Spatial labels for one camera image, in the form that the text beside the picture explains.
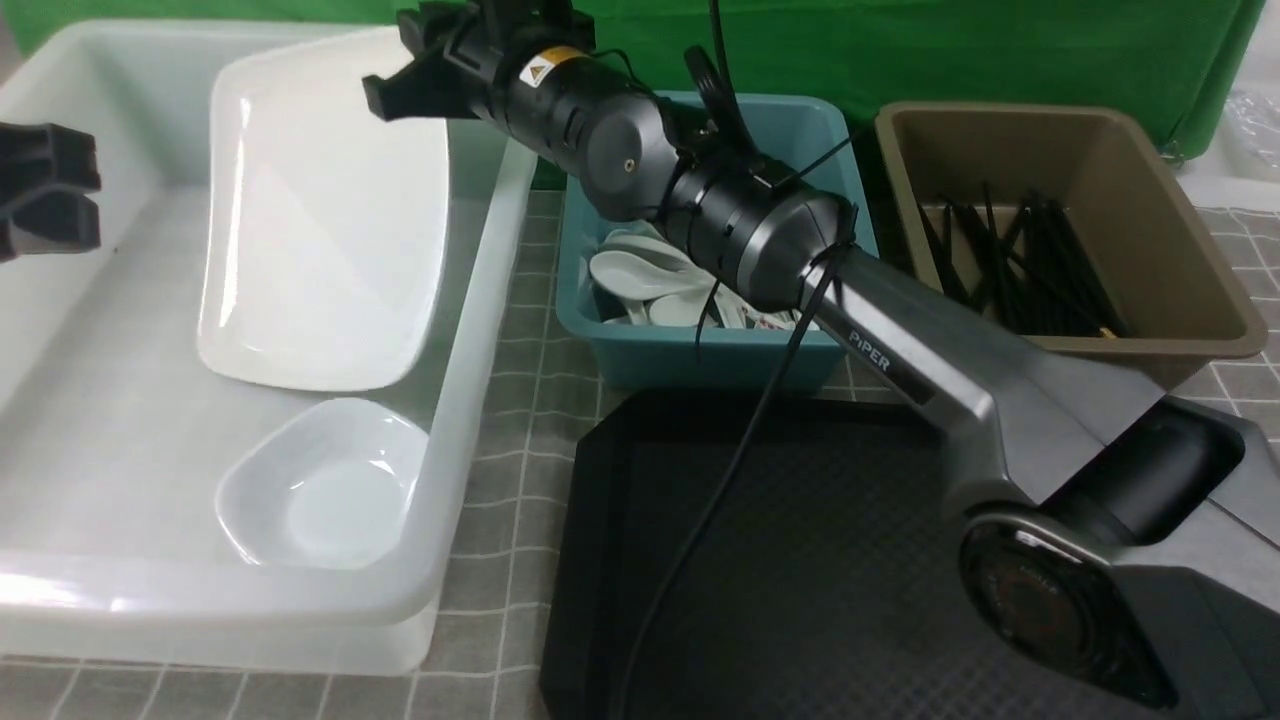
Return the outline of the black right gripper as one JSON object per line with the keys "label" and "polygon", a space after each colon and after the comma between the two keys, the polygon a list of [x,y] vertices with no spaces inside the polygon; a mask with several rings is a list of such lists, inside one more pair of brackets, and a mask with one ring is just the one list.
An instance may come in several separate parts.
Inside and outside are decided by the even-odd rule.
{"label": "black right gripper", "polygon": [[421,1],[399,22],[410,63],[362,78],[367,109],[384,122],[467,120],[503,102],[541,50],[596,46],[594,18],[571,1]]}

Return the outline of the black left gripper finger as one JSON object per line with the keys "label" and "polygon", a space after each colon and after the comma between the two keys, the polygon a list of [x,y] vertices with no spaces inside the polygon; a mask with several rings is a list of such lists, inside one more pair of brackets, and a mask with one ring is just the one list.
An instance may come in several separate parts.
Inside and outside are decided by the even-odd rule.
{"label": "black left gripper finger", "polygon": [[1,261],[99,249],[101,188],[92,135],[1,123]]}

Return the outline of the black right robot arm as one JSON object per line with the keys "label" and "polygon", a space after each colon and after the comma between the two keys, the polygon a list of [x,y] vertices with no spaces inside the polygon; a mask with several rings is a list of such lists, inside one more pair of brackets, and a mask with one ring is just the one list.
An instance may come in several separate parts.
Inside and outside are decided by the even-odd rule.
{"label": "black right robot arm", "polygon": [[1261,429],[1139,372],[1051,354],[858,250],[858,208],[759,150],[714,49],[701,108],[605,64],[568,1],[422,1],[370,111],[484,120],[648,222],[764,313],[800,311],[940,429],[959,571],[1044,667],[1179,719],[1277,716],[1277,469]]}

